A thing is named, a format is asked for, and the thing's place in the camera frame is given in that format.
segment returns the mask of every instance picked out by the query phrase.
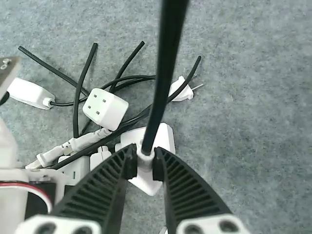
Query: white power plug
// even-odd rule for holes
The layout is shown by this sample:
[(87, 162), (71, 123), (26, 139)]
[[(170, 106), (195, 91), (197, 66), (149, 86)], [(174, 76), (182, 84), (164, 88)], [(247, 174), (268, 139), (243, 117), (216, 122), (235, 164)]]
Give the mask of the white power plug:
[(129, 103), (105, 90), (95, 88), (91, 91), (82, 111), (97, 125), (115, 131), (124, 117)]
[(107, 146), (100, 146), (97, 149), (97, 153), (90, 156), (90, 171), (108, 159), (111, 155), (112, 153), (108, 150)]
[[(177, 81), (173, 82), (170, 86), (169, 95), (171, 96), (183, 83), (185, 79), (183, 76), (180, 76)], [(195, 88), (191, 88), (189, 85), (186, 85), (186, 87), (182, 90), (181, 93), (179, 93), (178, 96), (176, 96), (172, 101), (184, 101), (186, 99), (191, 100), (194, 97), (194, 90), (203, 86), (204, 84), (200, 84), (199, 86), (196, 86)]]
[(13, 99), (44, 110), (49, 110), (52, 107), (50, 102), (55, 101), (55, 96), (49, 91), (20, 78), (13, 80), (8, 92)]
[[(69, 158), (70, 156), (59, 157), (58, 162)], [(90, 157), (82, 156), (66, 166), (58, 169), (67, 175), (66, 185), (76, 185), (82, 178), (90, 172)]]

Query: white plastic base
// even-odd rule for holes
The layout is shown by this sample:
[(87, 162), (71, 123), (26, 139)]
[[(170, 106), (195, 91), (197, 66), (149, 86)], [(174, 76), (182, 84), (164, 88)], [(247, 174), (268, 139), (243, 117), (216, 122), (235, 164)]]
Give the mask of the white plastic base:
[(154, 196), (160, 189), (162, 182), (153, 180), (153, 172), (144, 172), (137, 169), (137, 176), (128, 180), (149, 196)]
[[(143, 140), (145, 130), (146, 127), (141, 127), (121, 134), (120, 143), (115, 145), (115, 151), (117, 152), (118, 150), (132, 143), (140, 144)], [(153, 144), (153, 148), (155, 147), (161, 147), (173, 154), (176, 153), (174, 133), (172, 128), (168, 124), (161, 123), (159, 125)]]
[[(69, 157), (70, 156), (59, 157), (58, 162), (62, 162)], [(58, 171), (67, 175), (66, 185), (76, 185), (90, 172), (90, 157), (82, 156), (68, 165), (58, 169)]]
[[(0, 169), (1, 180), (28, 182), (28, 176), (21, 169)], [(0, 192), (1, 234), (14, 233), (18, 224), (24, 221), (28, 193), (20, 189), (2, 189)]]
[(56, 217), (51, 215), (36, 215), (25, 222), (21, 223), (16, 229), (15, 234), (37, 234), (38, 230), (45, 224), (51, 224), (50, 227), (55, 227), (52, 232), (40, 232), (40, 233), (53, 233), (53, 234), (69, 234), (76, 233), (77, 229), (86, 227), (90, 229), (90, 232), (79, 232), (79, 233), (92, 233), (101, 234), (101, 227), (97, 222), (75, 219), (75, 218), (64, 218)]
[[(120, 143), (115, 145), (115, 150), (118, 151), (132, 143), (135, 143), (137, 147), (140, 146), (145, 130), (146, 127), (142, 127), (121, 134)], [(153, 144), (153, 148), (154, 147), (162, 147), (173, 154), (176, 153), (174, 134), (172, 128), (168, 124), (161, 123), (159, 125)], [(150, 196), (154, 196), (162, 185), (161, 181), (153, 180), (152, 171), (146, 170), (146, 166), (142, 166), (142, 164), (140, 164), (137, 169), (137, 176), (128, 181)]]
[(232, 214), (185, 219), (179, 223), (176, 234), (186, 233), (250, 234), (242, 221)]

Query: white cable connector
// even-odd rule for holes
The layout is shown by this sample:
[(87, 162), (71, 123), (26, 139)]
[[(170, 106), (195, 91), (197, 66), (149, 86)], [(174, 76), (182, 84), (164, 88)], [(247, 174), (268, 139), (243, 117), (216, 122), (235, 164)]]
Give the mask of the white cable connector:
[[(173, 82), (170, 86), (169, 95), (172, 95), (185, 81), (183, 76), (180, 76), (177, 81)], [(204, 84), (200, 84), (196, 86), (195, 88), (191, 88), (189, 85), (186, 85), (186, 87), (182, 90), (181, 93), (179, 93), (178, 96), (176, 96), (172, 101), (184, 101), (186, 99), (191, 100), (194, 97), (194, 90), (203, 86)]]
[(93, 143), (108, 136), (111, 132), (105, 128), (101, 128), (93, 133), (87, 133), (79, 138), (72, 138), (62, 145), (54, 147), (45, 153), (40, 153), (37, 155), (37, 160), (28, 164), (26, 169), (35, 169), (40, 166), (47, 167), (60, 156), (68, 156), (70, 154), (76, 153), (80, 150), (87, 148)]
[(87, 133), (79, 138), (71, 138), (67, 143), (67, 145), (63, 145), (64, 155), (70, 155), (73, 152), (79, 152), (92, 145), (93, 143), (98, 142), (99, 140), (107, 137), (111, 131), (101, 128), (96, 130), (93, 133)]
[(108, 150), (107, 146), (100, 146), (97, 149), (97, 153), (90, 156), (90, 171), (108, 159), (111, 155), (112, 153)]
[(62, 145), (58, 145), (48, 152), (37, 154), (37, 159), (42, 167), (47, 167), (52, 161), (62, 155), (64, 155), (64, 147)]
[(91, 91), (82, 111), (97, 125), (115, 131), (124, 117), (129, 103), (105, 90)]
[(44, 110), (49, 110), (52, 107), (50, 102), (55, 101), (55, 96), (49, 91), (20, 78), (13, 80), (8, 92), (13, 99)]

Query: white power adapter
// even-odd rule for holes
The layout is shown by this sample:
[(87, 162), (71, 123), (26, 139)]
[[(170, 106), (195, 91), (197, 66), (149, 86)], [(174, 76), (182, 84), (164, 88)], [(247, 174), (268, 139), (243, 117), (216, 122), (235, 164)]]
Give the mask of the white power adapter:
[(115, 131), (126, 114), (129, 103), (105, 90), (95, 88), (91, 91), (82, 111), (97, 125)]
[[(142, 127), (121, 134), (120, 143), (115, 145), (115, 150), (118, 151), (132, 143), (135, 143), (137, 147), (140, 146), (145, 130), (146, 127)], [(174, 133), (168, 124), (161, 123), (159, 125), (153, 144), (153, 148), (155, 147), (162, 147), (173, 154), (176, 153)], [(161, 181), (153, 180), (152, 170), (146, 170), (145, 167), (140, 165), (137, 168), (136, 177), (129, 179), (128, 181), (150, 196), (154, 196), (162, 185)]]
[(15, 78), (8, 88), (10, 97), (28, 105), (49, 110), (55, 101), (55, 96), (41, 86), (30, 81)]
[[(59, 157), (58, 162), (69, 158), (70, 156)], [(58, 169), (67, 175), (66, 185), (76, 185), (82, 178), (90, 172), (90, 157), (82, 156), (66, 166)]]

